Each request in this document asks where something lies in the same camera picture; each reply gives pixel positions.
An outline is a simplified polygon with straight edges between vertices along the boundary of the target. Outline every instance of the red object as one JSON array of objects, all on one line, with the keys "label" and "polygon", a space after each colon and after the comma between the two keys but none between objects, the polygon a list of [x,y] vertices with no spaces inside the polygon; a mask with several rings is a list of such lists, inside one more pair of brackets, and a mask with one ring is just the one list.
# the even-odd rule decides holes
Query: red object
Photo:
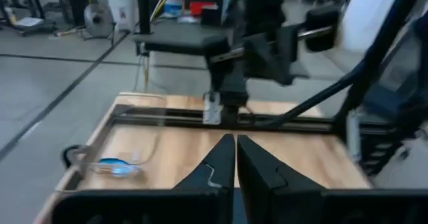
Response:
[{"label": "red object", "polygon": [[204,6],[215,6],[215,2],[200,2],[200,1],[193,1],[190,2],[190,11],[192,15],[200,15],[202,14],[202,8]]}]

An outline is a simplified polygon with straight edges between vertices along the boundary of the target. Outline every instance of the blue object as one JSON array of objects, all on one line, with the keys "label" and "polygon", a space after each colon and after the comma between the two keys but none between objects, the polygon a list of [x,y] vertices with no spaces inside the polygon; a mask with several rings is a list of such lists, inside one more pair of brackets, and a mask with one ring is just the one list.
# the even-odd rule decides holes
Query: blue object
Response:
[{"label": "blue object", "polygon": [[112,165],[113,175],[129,175],[136,170],[134,166],[118,158],[102,158],[98,163]]}]

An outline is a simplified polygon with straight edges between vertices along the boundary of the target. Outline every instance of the concrete floor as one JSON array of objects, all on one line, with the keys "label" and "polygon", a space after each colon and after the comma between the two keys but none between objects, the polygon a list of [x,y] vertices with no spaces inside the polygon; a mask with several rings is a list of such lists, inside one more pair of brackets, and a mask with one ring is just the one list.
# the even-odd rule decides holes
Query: concrete floor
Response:
[{"label": "concrete floor", "polygon": [[[291,12],[301,17],[297,10]],[[20,37],[6,29],[0,31],[0,152],[35,117],[47,107],[50,110],[4,158],[0,155],[3,223],[31,222],[64,173],[60,151],[85,143],[115,96],[133,89],[137,67],[132,64],[137,64],[138,58],[131,38],[125,38],[112,53],[101,58],[108,49],[109,42],[105,40],[82,41],[76,36],[50,40],[46,35]],[[332,61],[323,53],[301,51],[300,61],[310,79],[296,80],[286,88],[269,81],[249,80],[251,99],[302,102],[347,72],[338,65],[346,62],[340,54]],[[162,86],[151,84],[150,93],[201,97],[209,89],[209,74],[202,57],[154,53],[150,64],[150,80]],[[345,94],[340,92],[321,103],[322,113],[335,114]]]}]

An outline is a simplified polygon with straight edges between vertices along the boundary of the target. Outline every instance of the wooden board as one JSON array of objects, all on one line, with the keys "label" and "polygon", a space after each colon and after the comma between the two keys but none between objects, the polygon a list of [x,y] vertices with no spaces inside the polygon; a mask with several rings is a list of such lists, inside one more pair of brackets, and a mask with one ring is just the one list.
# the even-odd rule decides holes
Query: wooden board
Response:
[{"label": "wooden board", "polygon": [[[188,96],[166,96],[163,101],[140,94],[121,93],[115,104],[134,104],[136,106],[165,106],[167,108],[186,108],[200,110],[201,99]],[[296,104],[284,102],[249,102],[249,107],[257,113],[279,114],[288,111]],[[112,108],[94,131],[87,144],[92,144],[101,127],[108,119]],[[320,116],[316,108],[304,116]],[[150,160],[144,164],[144,174],[129,179],[117,179],[88,172],[79,189],[170,189],[187,176],[217,144],[228,131],[201,130],[190,128],[167,128],[147,126],[116,126],[111,132],[99,157],[134,158],[139,161]],[[370,185],[360,169],[349,159],[343,145],[335,136],[317,134],[284,134],[269,132],[233,132],[247,134],[267,151],[292,168],[327,188],[361,189]],[[159,134],[156,145],[154,137]],[[57,189],[63,189],[71,177],[70,169],[60,181]],[[52,205],[59,197],[54,193],[35,220],[45,223]]]}]

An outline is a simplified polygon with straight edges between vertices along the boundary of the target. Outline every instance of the black floor tape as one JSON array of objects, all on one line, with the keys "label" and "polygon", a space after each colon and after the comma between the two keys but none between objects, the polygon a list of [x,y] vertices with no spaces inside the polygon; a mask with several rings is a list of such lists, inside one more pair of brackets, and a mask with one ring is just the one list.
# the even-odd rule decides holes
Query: black floor tape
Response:
[{"label": "black floor tape", "polygon": [[43,57],[43,56],[31,56],[31,55],[8,54],[8,53],[0,53],[0,57],[25,58],[25,59],[31,59],[31,60],[53,60],[53,61],[81,62],[81,63],[92,63],[92,62],[94,62],[94,60],[79,60],[79,59],[70,59],[70,58]]},{"label": "black floor tape", "polygon": [[129,35],[129,33],[125,33],[119,40],[109,48],[105,53],[103,53],[94,63],[87,69],[83,74],[81,74],[77,79],[75,79],[55,100],[53,100],[43,111],[41,111],[30,123],[24,126],[18,134],[16,134],[1,150],[0,150],[0,162],[4,160],[4,158],[19,144],[19,140],[22,136],[27,133],[28,130],[33,128],[38,122],[42,121],[64,98],[67,97],[69,93],[71,93],[74,88],[82,82],[88,76],[92,70],[94,70],[99,64],[101,64],[102,60],[107,58],[107,56]]}]

